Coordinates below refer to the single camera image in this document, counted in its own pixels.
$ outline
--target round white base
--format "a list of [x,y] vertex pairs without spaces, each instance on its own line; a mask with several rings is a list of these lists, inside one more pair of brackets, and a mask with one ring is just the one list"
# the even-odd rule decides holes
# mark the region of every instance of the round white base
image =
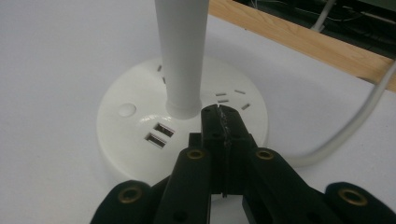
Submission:
[[[161,59],[141,63],[119,77],[99,108],[101,151],[119,181],[137,179],[154,185],[172,173],[189,133],[201,131],[201,115],[174,119],[166,111]],[[203,107],[227,105],[241,114],[258,146],[268,134],[264,100],[254,84],[228,64],[204,58]]]

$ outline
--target wooden strip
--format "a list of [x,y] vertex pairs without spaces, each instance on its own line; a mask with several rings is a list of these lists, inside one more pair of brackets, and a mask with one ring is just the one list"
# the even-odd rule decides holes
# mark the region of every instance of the wooden strip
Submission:
[[[393,62],[387,57],[316,33],[233,0],[210,0],[209,13],[352,76],[373,82],[378,82]],[[396,92],[396,76],[390,81],[388,90]]]

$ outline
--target cable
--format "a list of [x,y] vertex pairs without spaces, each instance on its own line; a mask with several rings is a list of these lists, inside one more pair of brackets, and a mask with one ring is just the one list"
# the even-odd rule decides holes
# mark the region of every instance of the cable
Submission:
[[313,152],[302,156],[302,157],[285,157],[285,160],[293,167],[302,167],[313,165],[319,161],[322,161],[334,151],[339,148],[350,135],[356,132],[364,121],[370,116],[370,114],[375,109],[376,104],[381,98],[382,93],[388,86],[392,75],[396,72],[396,61],[390,67],[388,72],[382,77],[381,81],[373,88],[369,97],[367,98],[364,105],[355,115],[355,117],[350,120],[346,126],[344,126],[338,133],[336,133],[332,138],[326,141],[322,146],[315,149]]

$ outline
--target brass screw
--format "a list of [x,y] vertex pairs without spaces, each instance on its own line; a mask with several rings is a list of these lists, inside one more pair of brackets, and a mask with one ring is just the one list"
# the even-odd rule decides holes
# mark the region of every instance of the brass screw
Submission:
[[119,193],[119,201],[121,203],[134,203],[142,197],[142,189],[138,186],[131,186],[123,189]]
[[368,203],[366,197],[354,189],[339,189],[338,195],[347,203],[356,206],[365,206]]
[[203,158],[205,153],[200,149],[193,149],[187,152],[187,157],[192,160],[199,160]]
[[267,161],[274,158],[274,154],[268,150],[257,151],[256,156],[262,160],[267,160]]

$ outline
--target white pole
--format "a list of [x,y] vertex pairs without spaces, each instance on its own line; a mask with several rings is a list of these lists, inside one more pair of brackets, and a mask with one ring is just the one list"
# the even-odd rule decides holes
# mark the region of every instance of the white pole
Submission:
[[168,113],[199,114],[208,0],[155,0],[163,55]]
[[324,6],[322,12],[319,15],[319,18],[314,26],[312,26],[311,30],[316,32],[321,32],[324,28],[323,22],[326,20],[329,15],[330,10],[332,10],[332,6],[334,6],[335,0],[328,0],[326,6]]

